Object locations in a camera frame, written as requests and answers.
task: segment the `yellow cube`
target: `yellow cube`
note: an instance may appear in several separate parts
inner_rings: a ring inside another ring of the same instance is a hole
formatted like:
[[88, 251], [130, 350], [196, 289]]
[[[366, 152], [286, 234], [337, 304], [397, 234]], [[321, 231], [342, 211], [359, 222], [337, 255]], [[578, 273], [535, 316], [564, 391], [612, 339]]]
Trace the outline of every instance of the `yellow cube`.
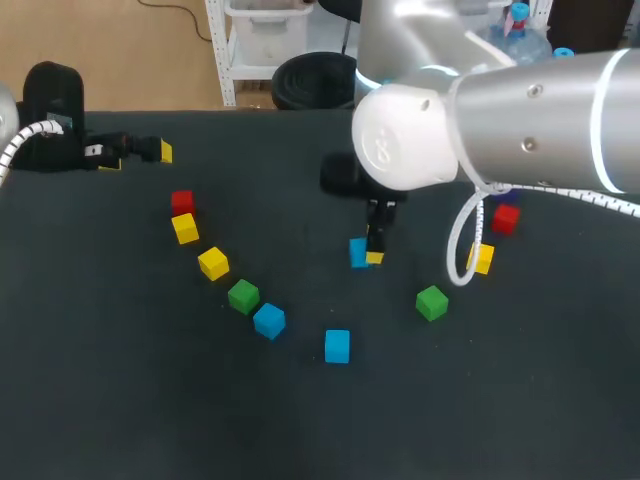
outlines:
[[381, 265], [382, 259], [384, 258], [384, 253], [379, 252], [367, 252], [367, 263], [371, 263], [373, 265]]
[[198, 257], [200, 270], [209, 277], [212, 282], [229, 272], [229, 261], [220, 250], [213, 247]]
[[[491, 245], [480, 244], [480, 254], [478, 255], [478, 265], [476, 265], [476, 272], [483, 275], [489, 273], [491, 267], [491, 260], [493, 259], [494, 247]], [[467, 260], [467, 270], [471, 266], [471, 257], [473, 256], [473, 245], [471, 245], [471, 251], [469, 252], [469, 259]]]
[[173, 147], [160, 139], [160, 161], [162, 163], [173, 163]]
[[195, 242], [200, 237], [198, 236], [198, 229], [196, 228], [196, 222], [193, 219], [193, 215], [185, 213], [171, 219], [173, 228], [178, 236], [178, 243], [183, 245], [189, 242]]

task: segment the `robotic arm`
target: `robotic arm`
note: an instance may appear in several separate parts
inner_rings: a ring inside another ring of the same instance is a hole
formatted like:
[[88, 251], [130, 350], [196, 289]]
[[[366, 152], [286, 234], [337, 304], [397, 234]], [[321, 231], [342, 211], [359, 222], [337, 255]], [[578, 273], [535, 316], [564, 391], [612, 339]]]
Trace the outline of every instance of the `robotic arm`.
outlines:
[[[640, 51], [515, 67], [465, 29], [453, 0], [367, 0], [361, 18], [352, 136], [364, 170], [391, 190], [476, 186], [449, 240], [454, 284], [475, 271], [487, 195], [535, 189], [640, 217], [639, 206], [591, 191], [640, 192]], [[461, 278], [455, 249], [476, 207]]]

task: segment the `toy block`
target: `toy block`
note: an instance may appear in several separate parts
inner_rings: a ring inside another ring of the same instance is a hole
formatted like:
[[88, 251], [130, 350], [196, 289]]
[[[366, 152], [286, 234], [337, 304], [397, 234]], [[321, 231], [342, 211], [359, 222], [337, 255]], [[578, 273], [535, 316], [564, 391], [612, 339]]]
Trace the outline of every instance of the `toy block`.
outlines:
[[518, 224], [520, 209], [510, 205], [500, 205], [493, 216], [491, 230], [496, 233], [511, 235]]
[[449, 299], [435, 285], [423, 290], [416, 297], [416, 308], [430, 322], [447, 313]]
[[163, 139], [160, 139], [160, 161], [162, 163], [173, 163], [173, 147]]
[[351, 268], [368, 268], [367, 263], [367, 239], [352, 238], [349, 240], [349, 257]]
[[171, 211], [173, 216], [184, 215], [190, 213], [196, 215], [196, 204], [193, 201], [193, 192], [191, 190], [182, 190], [171, 194]]
[[253, 325], [256, 332], [273, 340], [285, 327], [284, 312], [270, 303], [265, 303], [253, 316]]
[[229, 261], [220, 250], [213, 247], [198, 257], [200, 270], [212, 282], [229, 272]]
[[[491, 260], [493, 259], [493, 252], [495, 248], [491, 245], [485, 245], [484, 243], [480, 244], [480, 254], [478, 256], [478, 265], [476, 265], [476, 272], [481, 273], [483, 275], [487, 275], [489, 273], [489, 268], [491, 267]], [[467, 269], [471, 267], [471, 257], [473, 256], [473, 245], [471, 246], [471, 251], [469, 252], [469, 259], [467, 260]]]
[[520, 200], [520, 194], [521, 191], [519, 189], [512, 188], [507, 193], [503, 193], [502, 195], [494, 195], [492, 198], [500, 203], [508, 203], [510, 205], [513, 205]]
[[260, 303], [258, 288], [246, 280], [240, 280], [229, 290], [229, 305], [243, 315], [249, 315], [258, 303]]
[[371, 265], [381, 265], [384, 259], [384, 253], [380, 252], [367, 252], [367, 263]]
[[349, 330], [327, 330], [324, 337], [324, 361], [327, 363], [349, 363], [351, 348]]
[[198, 229], [196, 228], [196, 222], [193, 220], [193, 215], [185, 213], [178, 217], [171, 219], [173, 223], [173, 229], [178, 236], [178, 243], [183, 245], [189, 242], [195, 242], [200, 237], [198, 236]]

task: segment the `black mat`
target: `black mat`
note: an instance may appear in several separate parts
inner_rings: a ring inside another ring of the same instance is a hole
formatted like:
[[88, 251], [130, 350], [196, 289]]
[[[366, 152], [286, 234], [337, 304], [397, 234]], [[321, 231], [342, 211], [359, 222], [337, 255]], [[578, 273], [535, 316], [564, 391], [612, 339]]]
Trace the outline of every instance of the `black mat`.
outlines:
[[[625, 479], [640, 474], [640, 223], [523, 197], [488, 277], [445, 241], [468, 186], [413, 195], [381, 269], [354, 272], [365, 208], [320, 193], [349, 114], [93, 116], [163, 135], [175, 164], [14, 172], [0, 191], [0, 478]], [[178, 246], [173, 190], [201, 241]], [[232, 272], [211, 283], [216, 245]], [[273, 344], [237, 278], [287, 313]], [[415, 295], [440, 285], [428, 324]], [[326, 328], [352, 362], [323, 363]]]

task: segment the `white cable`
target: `white cable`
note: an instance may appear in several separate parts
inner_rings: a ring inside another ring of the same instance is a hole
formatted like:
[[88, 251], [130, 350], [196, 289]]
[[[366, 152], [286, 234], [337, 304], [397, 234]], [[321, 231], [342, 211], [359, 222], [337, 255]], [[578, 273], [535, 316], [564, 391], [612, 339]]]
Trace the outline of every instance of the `white cable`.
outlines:
[[[597, 205], [599, 207], [620, 212], [624, 215], [640, 218], [640, 205], [635, 203], [620, 200], [619, 198], [611, 197], [598, 192], [592, 192], [590, 190], [571, 190], [567, 188], [552, 188], [552, 187], [533, 187], [531, 185], [512, 185], [509, 183], [495, 183], [493, 187], [499, 191], [509, 191], [511, 189], [521, 190], [533, 190], [536, 192], [553, 193], [563, 197], [570, 197], [582, 202]], [[451, 227], [451, 234], [449, 235], [449, 241], [447, 242], [447, 272], [451, 282], [462, 287], [467, 285], [476, 271], [478, 264], [478, 254], [480, 252], [480, 244], [482, 243], [482, 229], [484, 224], [484, 206], [482, 201], [488, 196], [486, 192], [481, 191], [476, 187], [476, 192], [467, 200], [464, 204], [458, 217]], [[462, 227], [466, 223], [469, 215], [477, 209], [476, 212], [476, 232], [473, 242], [473, 256], [471, 257], [471, 264], [467, 269], [464, 276], [460, 277], [456, 269], [456, 250], [458, 248], [458, 242], [460, 240], [460, 232]]]
[[11, 164], [16, 152], [27, 140], [39, 133], [62, 135], [64, 134], [64, 131], [60, 124], [55, 120], [44, 120], [42, 122], [32, 123], [20, 130], [18, 134], [11, 139], [9, 145], [6, 146], [0, 156], [0, 186], [4, 183], [4, 179], [7, 178], [9, 165]]
[[[467, 203], [464, 204], [456, 218], [456, 221], [453, 222], [453, 227], [451, 227], [451, 234], [449, 235], [449, 241], [447, 242], [447, 272], [449, 273], [449, 278], [453, 284], [458, 287], [463, 287], [471, 281], [473, 274], [476, 271], [476, 266], [478, 265], [480, 244], [482, 243], [482, 227], [484, 224], [484, 204], [482, 203], [482, 200], [484, 200], [488, 195], [488, 193], [482, 192], [480, 189], [476, 188], [476, 193], [474, 193], [471, 198], [467, 200]], [[469, 215], [471, 215], [471, 213], [476, 209], [476, 234], [473, 241], [471, 265], [469, 265], [464, 276], [460, 277], [456, 267], [456, 249], [458, 248], [458, 242], [460, 241], [462, 227], [467, 223]]]

